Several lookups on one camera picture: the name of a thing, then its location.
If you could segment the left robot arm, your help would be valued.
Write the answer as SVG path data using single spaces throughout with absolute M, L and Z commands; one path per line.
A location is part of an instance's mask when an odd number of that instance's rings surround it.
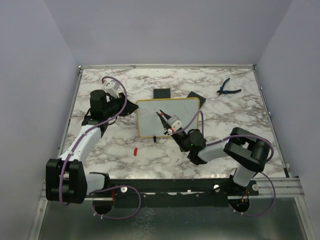
M 101 198 L 110 193 L 108 174 L 85 173 L 84 162 L 112 121 L 134 113 L 139 107 L 129 101 L 125 93 L 102 89 L 90 93 L 89 103 L 74 142 L 59 158 L 51 158 L 46 163 L 45 196 L 49 201 L 81 204 L 90 193 Z

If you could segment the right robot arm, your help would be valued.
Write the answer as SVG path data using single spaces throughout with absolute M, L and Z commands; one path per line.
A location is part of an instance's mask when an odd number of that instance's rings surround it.
M 195 165 L 205 165 L 215 159 L 231 157 L 238 162 L 229 189 L 240 196 L 247 191 L 253 177 L 262 173 L 265 165 L 274 155 L 274 148 L 267 139 L 244 130 L 240 127 L 232 129 L 230 135 L 208 143 L 204 137 L 204 129 L 191 129 L 186 132 L 180 119 L 170 116 L 162 110 L 156 113 L 164 128 L 164 134 L 171 136 L 181 152 L 188 153 L 187 158 Z

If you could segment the red marker cap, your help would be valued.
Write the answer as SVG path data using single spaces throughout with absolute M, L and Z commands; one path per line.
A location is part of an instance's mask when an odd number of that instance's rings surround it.
M 138 148 L 136 147 L 136 148 L 134 149 L 133 155 L 134 155 L 134 156 L 137 156 L 137 153 L 138 153 Z

